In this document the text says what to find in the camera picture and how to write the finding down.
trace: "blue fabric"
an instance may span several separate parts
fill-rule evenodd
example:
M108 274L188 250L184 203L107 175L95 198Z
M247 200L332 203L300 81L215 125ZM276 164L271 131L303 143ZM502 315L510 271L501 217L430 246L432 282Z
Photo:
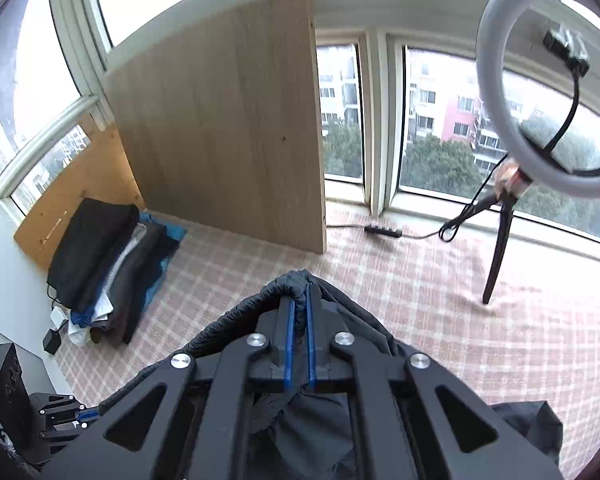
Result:
M181 227L179 225L170 224L168 222L157 219L155 216L153 216L151 213L149 213L147 211L140 213L140 221L141 222L153 222L154 224L160 224L160 225L166 226L167 227L167 236L169 238L173 238L177 242L181 242L182 239L187 234L187 230L184 227ZM167 256L165 259L163 259L160 262L160 268L162 269L162 275L160 276L160 278L158 278L158 280L154 283L154 285L147 290L146 295L144 297L144 307L142 308L143 312L149 306L149 303L151 303L152 299L155 296L155 293L158 292L158 290L160 289L162 282L164 282L165 271L167 270L167 266L169 265L169 262L171 261L172 256L173 255Z
M153 216L151 213L149 213L147 211L140 213L139 221L140 222L152 222L154 224L164 225L167 228L167 236L169 238L173 238L177 242L182 241L182 239L187 234L187 230L184 227L181 227L179 225L170 224L168 222L164 222L160 219L157 219L155 216ZM149 306L149 303L151 303L156 292L158 292L158 290L160 289L160 286L162 285L162 282L164 281L165 271L167 270L167 266L169 265L169 261L171 260L172 256L173 255L167 256L165 259L163 259L160 262L160 268L162 269L162 274L161 274L160 278L158 278L158 280L153 284L153 286L147 290L146 295L144 297L144 306L142 307L143 312ZM96 298L100 297L100 293L102 291L103 286L104 286L104 282L98 286L97 294L95 295ZM82 313L74 312L72 310L71 311L71 322L74 325L77 325L81 328L90 326L91 318L93 317L93 311L95 309L95 306L96 306L95 303L90 304Z

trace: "tree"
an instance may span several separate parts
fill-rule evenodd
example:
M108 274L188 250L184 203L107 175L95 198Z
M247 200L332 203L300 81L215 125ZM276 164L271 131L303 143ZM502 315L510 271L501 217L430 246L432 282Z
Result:
M324 172L353 178L362 177L362 133L355 123L330 120L322 136Z
M408 144L402 158L402 186L472 198L483 179L465 142L442 142L429 134Z
M548 117L534 114L523 121L522 127L539 146L544 146L558 131L559 125ZM600 152L592 140L571 129L552 153L567 170L600 167ZM542 184L533 184L516 209L600 237L600 199L575 198Z

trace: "pink plaid carpet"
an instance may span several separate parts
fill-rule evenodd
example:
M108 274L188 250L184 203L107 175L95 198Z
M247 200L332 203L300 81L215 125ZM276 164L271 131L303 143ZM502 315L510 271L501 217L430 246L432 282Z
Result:
M328 205L328 223L368 218ZM310 270L430 354L488 403L548 400L564 424L560 469L573 479L600 447L600 264L512 240L489 305L480 298L493 241L465 230L450 244L328 230L324 255L215 228L189 230L129 346L57 359L74 394L95 405L290 269Z

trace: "wooden board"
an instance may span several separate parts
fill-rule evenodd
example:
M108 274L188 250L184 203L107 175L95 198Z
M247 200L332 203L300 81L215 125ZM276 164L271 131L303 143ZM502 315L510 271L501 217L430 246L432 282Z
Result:
M106 74L149 209L324 252L312 15L311 0L253 2Z
M134 203L144 209L116 128L91 131L90 139L90 145L51 183L14 235L24 253L45 270L83 198Z

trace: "silver bolt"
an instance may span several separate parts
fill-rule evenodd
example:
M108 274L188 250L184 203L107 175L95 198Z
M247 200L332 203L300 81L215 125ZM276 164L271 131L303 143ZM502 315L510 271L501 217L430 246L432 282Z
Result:
M356 340L351 332L338 332L334 339L341 346L351 346Z
M424 370L425 368L429 368L431 359L429 359L428 355L414 354L409 358L409 362L414 368L417 368L418 370Z
M267 342L267 337L264 334L253 333L247 336L247 345L263 346Z
M189 354L176 354L171 358L171 366L174 368L182 369L186 368L191 364L191 357Z

